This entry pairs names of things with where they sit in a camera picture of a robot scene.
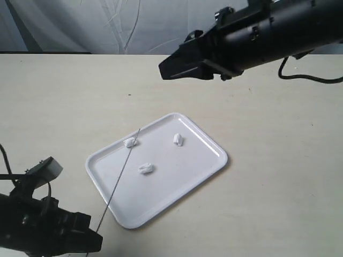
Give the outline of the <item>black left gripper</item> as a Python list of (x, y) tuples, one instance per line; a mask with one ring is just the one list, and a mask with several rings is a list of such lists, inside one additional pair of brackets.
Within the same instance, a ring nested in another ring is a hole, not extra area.
[(37, 200), (34, 186), (25, 175), (16, 175), (10, 195), (1, 195), (1, 247), (28, 256), (59, 256), (94, 253), (103, 237), (89, 229), (91, 217), (59, 208), (48, 193)]

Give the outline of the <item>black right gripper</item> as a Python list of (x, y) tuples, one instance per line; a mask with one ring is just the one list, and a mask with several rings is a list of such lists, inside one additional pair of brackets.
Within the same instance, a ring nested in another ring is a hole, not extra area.
[(300, 59), (342, 40), (342, 1), (250, 1), (221, 16), (199, 38), (180, 45), (159, 65), (163, 80), (222, 80), (272, 61)]

